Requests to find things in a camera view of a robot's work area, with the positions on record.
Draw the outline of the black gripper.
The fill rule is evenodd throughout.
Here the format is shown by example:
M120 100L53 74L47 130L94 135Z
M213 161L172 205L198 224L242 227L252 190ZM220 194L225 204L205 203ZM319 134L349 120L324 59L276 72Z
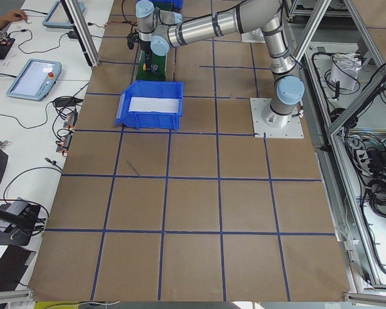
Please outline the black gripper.
M152 64L153 52L150 48L142 48L142 64Z

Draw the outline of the person's hand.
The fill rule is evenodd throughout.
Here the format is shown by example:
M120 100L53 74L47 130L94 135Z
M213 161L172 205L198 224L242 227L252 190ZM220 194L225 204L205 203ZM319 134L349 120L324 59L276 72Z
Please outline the person's hand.
M4 14L3 19L8 23L27 21L28 16L24 10L11 10Z

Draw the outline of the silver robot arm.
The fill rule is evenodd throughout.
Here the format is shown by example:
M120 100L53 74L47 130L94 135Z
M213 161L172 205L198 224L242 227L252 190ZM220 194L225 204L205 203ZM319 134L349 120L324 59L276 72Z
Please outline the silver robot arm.
M268 111L289 117L304 94L304 84L294 76L297 62L287 45L281 12L282 1L242 1L227 10L185 21L181 14L161 10L151 1L136 3L139 38L157 56L165 56L171 48L260 29L275 79L275 96Z

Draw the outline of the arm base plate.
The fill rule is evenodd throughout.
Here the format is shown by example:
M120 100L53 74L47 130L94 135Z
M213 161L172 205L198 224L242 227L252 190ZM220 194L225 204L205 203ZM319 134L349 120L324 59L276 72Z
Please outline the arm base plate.
M301 139L304 138L297 108L289 115L277 115L271 110L270 98L251 98L253 135L255 138Z

